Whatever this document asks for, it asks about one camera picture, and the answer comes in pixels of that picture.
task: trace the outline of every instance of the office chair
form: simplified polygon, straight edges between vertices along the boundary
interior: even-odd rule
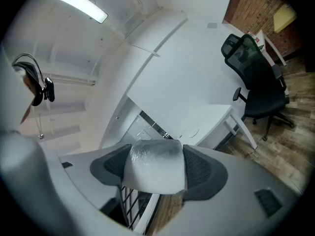
[[[222,45],[221,52],[225,63],[241,77],[250,90],[246,99],[241,94],[241,88],[236,89],[233,101],[240,97],[246,103],[245,116],[253,118],[253,124],[256,124],[257,119],[269,117],[262,139],[267,140],[273,117],[284,120],[285,124],[293,128],[294,123],[280,113],[288,103],[281,68],[277,64],[270,67],[254,39],[248,34],[241,38],[231,34]]]

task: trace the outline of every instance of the black headphones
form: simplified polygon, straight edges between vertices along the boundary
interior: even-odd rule
[[[17,62],[17,60],[21,57],[29,57],[35,62],[35,64],[37,65],[37,68],[39,70],[41,80],[44,84],[44,88],[42,88],[41,85],[39,84],[38,75],[37,75],[36,69],[32,63]],[[44,77],[40,71],[38,63],[31,54],[22,53],[22,54],[18,55],[14,59],[14,61],[12,62],[12,66],[13,67],[18,66],[18,67],[24,69],[26,71],[26,73],[30,76],[30,78],[33,80],[33,82],[35,84],[35,88],[36,88],[36,96],[35,96],[35,99],[33,101],[33,106],[38,106],[41,103],[41,101],[43,99],[43,95],[44,95],[44,100],[49,99],[49,101],[51,101],[51,102],[53,102],[55,100],[54,83],[52,82],[52,80],[49,77],[47,77],[44,80]]]

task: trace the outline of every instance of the brick wall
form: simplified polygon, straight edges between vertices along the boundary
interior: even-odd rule
[[[273,15],[284,4],[284,0],[230,0],[224,19],[246,33],[258,33],[261,29],[273,42],[283,57],[303,46],[297,29],[298,19],[279,33],[274,32]],[[266,49],[273,60],[278,56],[266,43]]]

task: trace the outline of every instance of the ceiling light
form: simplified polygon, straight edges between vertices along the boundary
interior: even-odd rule
[[[80,78],[74,78],[74,77],[69,77],[69,76],[64,76],[64,75],[43,73],[43,76],[51,78],[51,80],[54,83],[91,86],[91,87],[93,87],[96,84],[95,80],[80,79]]]
[[[83,11],[99,23],[103,23],[108,15],[89,0],[61,0]]]

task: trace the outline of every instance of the chair armrest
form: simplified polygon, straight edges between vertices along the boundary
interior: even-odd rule
[[[233,95],[233,101],[236,101],[240,97],[244,102],[247,101],[247,99],[241,94],[241,88],[237,88],[235,90],[235,93]]]
[[[276,80],[279,80],[281,82],[282,88],[285,91],[286,84],[285,84],[284,77],[281,71],[281,67],[278,64],[274,64],[271,68],[272,68],[272,71],[274,72]]]

